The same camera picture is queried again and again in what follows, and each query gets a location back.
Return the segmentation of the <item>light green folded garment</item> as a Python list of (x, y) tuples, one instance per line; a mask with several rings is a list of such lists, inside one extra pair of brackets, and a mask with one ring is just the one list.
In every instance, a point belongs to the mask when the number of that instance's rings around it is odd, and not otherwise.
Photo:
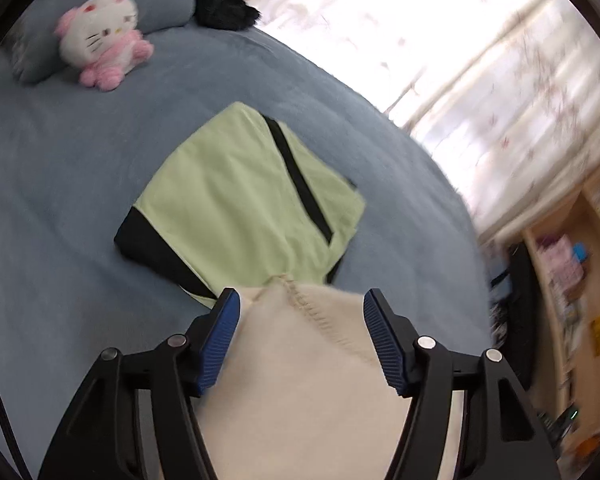
[(283, 122), (234, 102), (161, 165), (121, 223), (120, 254), (203, 304), (287, 274), (329, 283), (365, 200)]

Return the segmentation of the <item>pink white cat plush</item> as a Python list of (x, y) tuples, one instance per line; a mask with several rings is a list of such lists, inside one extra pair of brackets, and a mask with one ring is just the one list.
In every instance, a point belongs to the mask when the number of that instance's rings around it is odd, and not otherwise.
[(134, 0), (87, 0), (62, 14), (55, 36), (59, 55), (79, 71), (79, 83), (100, 91), (117, 89), (154, 46), (137, 28)]

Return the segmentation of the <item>blue bed blanket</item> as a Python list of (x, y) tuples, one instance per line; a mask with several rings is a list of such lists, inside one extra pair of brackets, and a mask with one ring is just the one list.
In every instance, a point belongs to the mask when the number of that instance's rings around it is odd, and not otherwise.
[(68, 70), (26, 86), (0, 50), (0, 393), (30, 471), (107, 347), (154, 348), (202, 307), (124, 260), (120, 223), (162, 162), (228, 104), (286, 124), (366, 208), (337, 287), (377, 287), (449, 349), (491, 341), (477, 235), (430, 156), (370, 102), (265, 32), (195, 25), (111, 92)]

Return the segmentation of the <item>black fluffy garment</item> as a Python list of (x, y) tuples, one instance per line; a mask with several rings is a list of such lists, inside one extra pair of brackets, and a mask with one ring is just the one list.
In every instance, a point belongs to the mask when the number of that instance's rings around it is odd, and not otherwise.
[(239, 32), (257, 23), (260, 12), (245, 0), (196, 0), (194, 19), (200, 27)]

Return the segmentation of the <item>blue pillow near plush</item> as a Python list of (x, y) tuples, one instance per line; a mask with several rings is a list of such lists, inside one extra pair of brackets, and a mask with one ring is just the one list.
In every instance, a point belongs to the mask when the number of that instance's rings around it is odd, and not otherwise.
[(185, 25), (194, 7), (195, 0), (34, 0), (6, 37), (12, 72), (36, 84), (70, 66), (84, 86), (111, 90), (151, 57), (145, 36)]

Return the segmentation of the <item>wooden bookshelf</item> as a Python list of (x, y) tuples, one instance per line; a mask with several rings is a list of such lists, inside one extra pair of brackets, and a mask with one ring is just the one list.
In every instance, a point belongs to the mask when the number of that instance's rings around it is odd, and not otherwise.
[(600, 164), (482, 255), (493, 337), (577, 479), (600, 452)]

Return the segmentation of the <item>floral white curtain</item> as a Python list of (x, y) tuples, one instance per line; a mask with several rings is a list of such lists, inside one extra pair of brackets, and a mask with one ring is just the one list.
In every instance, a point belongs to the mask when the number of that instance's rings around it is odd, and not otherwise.
[(600, 38), (569, 0), (247, 0), (370, 101), (490, 236), (600, 162)]

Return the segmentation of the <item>cream fluffy sweater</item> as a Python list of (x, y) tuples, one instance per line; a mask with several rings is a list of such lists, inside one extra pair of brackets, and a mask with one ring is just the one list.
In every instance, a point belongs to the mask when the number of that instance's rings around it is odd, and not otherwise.
[(385, 478), (411, 402), (386, 382), (362, 295), (286, 276), (238, 294), (221, 373), (196, 405), (216, 476)]

